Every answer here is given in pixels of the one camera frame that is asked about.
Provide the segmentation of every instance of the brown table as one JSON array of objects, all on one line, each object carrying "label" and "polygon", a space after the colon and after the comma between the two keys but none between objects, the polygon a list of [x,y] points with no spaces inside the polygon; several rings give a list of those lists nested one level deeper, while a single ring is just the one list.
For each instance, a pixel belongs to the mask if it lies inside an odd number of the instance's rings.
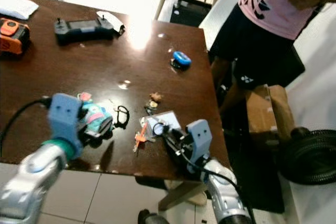
[{"label": "brown table", "polygon": [[[87,146],[69,169],[185,180],[187,177],[169,158],[162,141],[146,143],[138,155],[132,151],[134,134],[140,130],[139,118],[146,115],[144,104],[150,93],[159,92],[164,98],[158,113],[173,110],[182,127],[197,119],[208,120],[213,135],[210,152],[229,166],[201,29],[115,14],[126,27],[121,37],[60,47],[53,27],[57,17],[94,19],[97,9],[52,0],[33,1],[40,7],[26,22],[32,44],[21,59],[0,61],[2,129],[17,109],[43,95],[87,91],[94,102],[111,99],[126,106],[130,120],[125,130],[115,129],[112,139],[103,141],[98,148]],[[176,72],[171,68],[172,48],[193,60],[188,71]],[[123,80],[131,81],[127,90],[118,87]],[[38,149],[50,137],[46,116],[47,111],[39,106],[24,112],[4,142],[0,161],[18,164]],[[187,196],[197,193],[199,183],[190,183],[169,195],[180,196],[185,190]],[[160,209],[175,205],[169,195]]]}]

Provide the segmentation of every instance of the person's leg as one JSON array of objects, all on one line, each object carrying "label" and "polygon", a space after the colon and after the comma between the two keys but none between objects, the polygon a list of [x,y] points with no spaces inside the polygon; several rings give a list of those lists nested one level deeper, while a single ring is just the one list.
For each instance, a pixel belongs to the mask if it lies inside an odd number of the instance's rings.
[{"label": "person's leg", "polygon": [[221,58],[216,58],[214,62],[211,64],[211,73],[215,85],[215,90],[218,89],[222,80],[226,76],[230,64],[231,64],[230,61]]},{"label": "person's leg", "polygon": [[241,102],[247,93],[247,89],[240,88],[237,82],[234,82],[227,92],[224,102],[219,107],[219,113],[223,115],[228,109]]}]

